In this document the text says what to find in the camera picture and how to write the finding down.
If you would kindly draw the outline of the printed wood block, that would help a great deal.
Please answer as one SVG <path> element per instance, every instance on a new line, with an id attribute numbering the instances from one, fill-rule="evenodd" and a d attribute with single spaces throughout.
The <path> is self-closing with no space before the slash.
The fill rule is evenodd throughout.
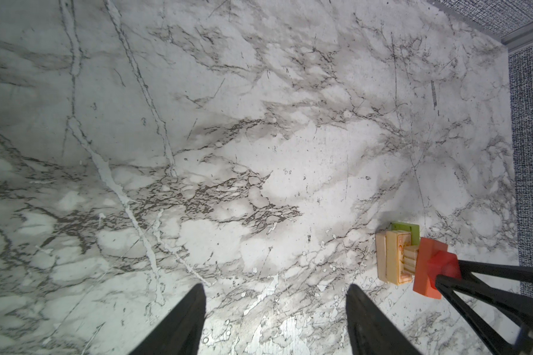
<path id="1" fill-rule="evenodd" d="M 394 230 L 386 232 L 386 280 L 395 285 L 410 283 L 416 274 L 419 246 L 412 234 Z"/>

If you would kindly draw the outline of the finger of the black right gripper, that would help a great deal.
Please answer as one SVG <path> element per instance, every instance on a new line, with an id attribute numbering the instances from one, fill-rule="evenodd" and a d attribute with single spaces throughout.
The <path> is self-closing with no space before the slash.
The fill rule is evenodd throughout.
<path id="1" fill-rule="evenodd" d="M 439 276 L 436 288 L 492 354 L 533 354 L 533 298 L 476 280 Z"/>
<path id="2" fill-rule="evenodd" d="M 465 272 L 477 273 L 533 284 L 533 267 L 505 266 L 468 260 L 460 260 L 459 266 L 462 274 Z"/>

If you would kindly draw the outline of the lime green rectangular block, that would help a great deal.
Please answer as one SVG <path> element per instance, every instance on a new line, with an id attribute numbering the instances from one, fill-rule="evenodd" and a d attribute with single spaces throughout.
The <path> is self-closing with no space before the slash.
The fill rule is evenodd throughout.
<path id="1" fill-rule="evenodd" d="M 413 246 L 420 245 L 420 226 L 414 223 L 392 222 L 390 229 L 393 231 L 403 231 L 411 234 Z"/>

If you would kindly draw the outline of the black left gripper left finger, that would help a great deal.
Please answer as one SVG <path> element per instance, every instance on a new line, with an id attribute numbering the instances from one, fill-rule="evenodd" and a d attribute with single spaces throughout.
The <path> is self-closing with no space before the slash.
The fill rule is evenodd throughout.
<path id="1" fill-rule="evenodd" d="M 206 316 L 206 294 L 199 283 L 140 342 L 131 355 L 187 354 L 196 355 L 201 342 Z"/>

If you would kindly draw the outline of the plain wood rectangular block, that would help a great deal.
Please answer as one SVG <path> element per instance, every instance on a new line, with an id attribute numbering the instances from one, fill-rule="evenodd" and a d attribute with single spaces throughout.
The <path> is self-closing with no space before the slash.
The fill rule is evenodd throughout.
<path id="1" fill-rule="evenodd" d="M 387 283 L 386 277 L 386 232 L 378 232 L 375 235 L 375 247 L 377 257 L 378 279 Z"/>

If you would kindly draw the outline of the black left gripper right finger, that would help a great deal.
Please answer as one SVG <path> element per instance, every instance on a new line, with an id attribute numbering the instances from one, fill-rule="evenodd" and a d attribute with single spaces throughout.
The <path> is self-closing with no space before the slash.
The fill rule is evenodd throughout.
<path id="1" fill-rule="evenodd" d="M 347 330 L 352 353 L 420 354 L 363 290 L 352 284 L 346 293 Z"/>

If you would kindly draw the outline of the orange red rectangular block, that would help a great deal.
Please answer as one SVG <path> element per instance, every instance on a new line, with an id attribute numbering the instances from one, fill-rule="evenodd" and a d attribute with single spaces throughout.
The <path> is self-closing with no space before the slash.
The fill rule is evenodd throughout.
<path id="1" fill-rule="evenodd" d="M 428 275 L 428 262 L 440 251 L 448 251 L 448 245 L 430 238 L 420 239 L 413 283 L 414 292 L 435 300 L 440 300 L 442 296 L 437 289 L 431 286 L 431 281 Z"/>

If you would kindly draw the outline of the small red cube block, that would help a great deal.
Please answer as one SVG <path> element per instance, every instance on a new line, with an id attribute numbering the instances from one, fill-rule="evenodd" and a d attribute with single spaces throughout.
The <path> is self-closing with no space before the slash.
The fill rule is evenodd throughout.
<path id="1" fill-rule="evenodd" d="M 456 254 L 448 251 L 439 251 L 427 261 L 427 275 L 430 285 L 437 290 L 435 285 L 438 276 L 447 276 L 455 279 L 461 279 L 459 260 Z"/>

